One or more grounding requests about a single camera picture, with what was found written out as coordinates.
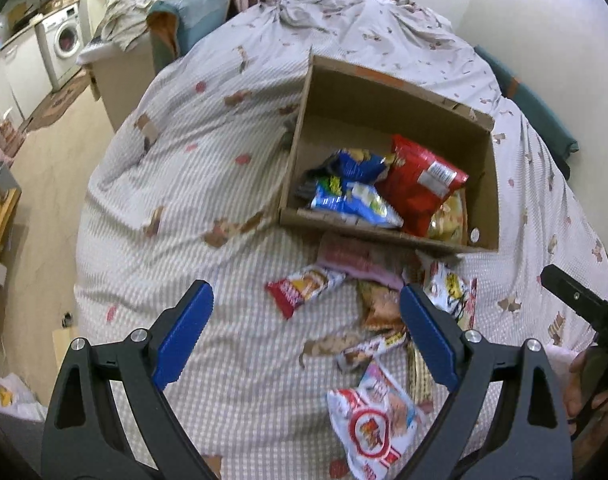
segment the human hand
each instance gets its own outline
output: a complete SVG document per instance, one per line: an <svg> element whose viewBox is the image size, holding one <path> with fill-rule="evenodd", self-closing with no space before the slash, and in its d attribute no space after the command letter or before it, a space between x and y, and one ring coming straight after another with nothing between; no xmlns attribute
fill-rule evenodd
<svg viewBox="0 0 608 480"><path fill-rule="evenodd" d="M586 364L586 351L583 351L570 364L570 381L564 391L564 406L568 418L579 415L581 403L581 371ZM592 400L592 408L598 408L608 399L608 390L597 394ZM575 471L581 470L608 437L608 402L593 414L596 422L587 426L572 446L572 463ZM568 424L570 434L574 434L576 424Z"/></svg>

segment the blue chip bag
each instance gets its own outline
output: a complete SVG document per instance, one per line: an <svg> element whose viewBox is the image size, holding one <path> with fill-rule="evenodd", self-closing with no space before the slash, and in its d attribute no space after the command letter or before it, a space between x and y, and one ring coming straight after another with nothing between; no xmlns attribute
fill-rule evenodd
<svg viewBox="0 0 608 480"><path fill-rule="evenodd" d="M399 228L402 218L373 186L348 182L337 176L318 178L311 209L325 209L343 218L361 218L383 228Z"/></svg>
<svg viewBox="0 0 608 480"><path fill-rule="evenodd" d="M364 220L389 229L404 225L404 220L386 200L380 197L375 186L348 182L345 195L346 209Z"/></svg>
<svg viewBox="0 0 608 480"><path fill-rule="evenodd" d="M330 165L332 173L362 184L375 184L383 180L395 160L394 155L380 156L369 150L340 150L335 156L334 163Z"/></svg>

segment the blue gripper pad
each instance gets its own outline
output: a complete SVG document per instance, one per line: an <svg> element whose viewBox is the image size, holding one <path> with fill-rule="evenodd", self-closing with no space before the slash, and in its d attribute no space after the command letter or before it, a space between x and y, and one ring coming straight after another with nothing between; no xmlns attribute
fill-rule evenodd
<svg viewBox="0 0 608 480"><path fill-rule="evenodd" d="M209 283L193 283L175 308L182 307L183 310L157 349L153 382L160 391L180 378L201 331L213 313L213 289Z"/></svg>
<svg viewBox="0 0 608 480"><path fill-rule="evenodd" d="M440 322L452 322L457 330L455 320L450 314L437 309L421 288L414 289L416 285L407 285L402 288L399 299L399 307L402 320L408 327L411 338L419 351L434 380L454 391L459 384L456 373L456 354L450 346L444 334L433 316L446 316L448 319L440 319ZM423 301L429 304L430 312L424 306Z"/></svg>

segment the doormat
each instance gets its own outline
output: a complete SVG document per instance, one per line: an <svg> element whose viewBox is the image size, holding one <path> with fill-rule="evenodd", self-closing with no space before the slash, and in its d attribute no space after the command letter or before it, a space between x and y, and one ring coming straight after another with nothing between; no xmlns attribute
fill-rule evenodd
<svg viewBox="0 0 608 480"><path fill-rule="evenodd" d="M32 132L50 126L57 121L68 107L73 104L75 99L79 97L91 79L84 69L75 74L64 87L50 94L44 101L40 103L37 110L33 112L28 124L26 125L27 132Z"/></svg>

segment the red chip bag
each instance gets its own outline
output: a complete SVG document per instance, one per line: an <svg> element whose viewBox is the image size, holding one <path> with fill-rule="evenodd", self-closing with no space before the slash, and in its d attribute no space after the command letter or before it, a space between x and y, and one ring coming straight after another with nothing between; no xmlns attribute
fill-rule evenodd
<svg viewBox="0 0 608 480"><path fill-rule="evenodd" d="M435 211L466 183L468 175L399 135L393 136L393 151L397 160L388 177L375 187L404 219L405 233L426 236Z"/></svg>

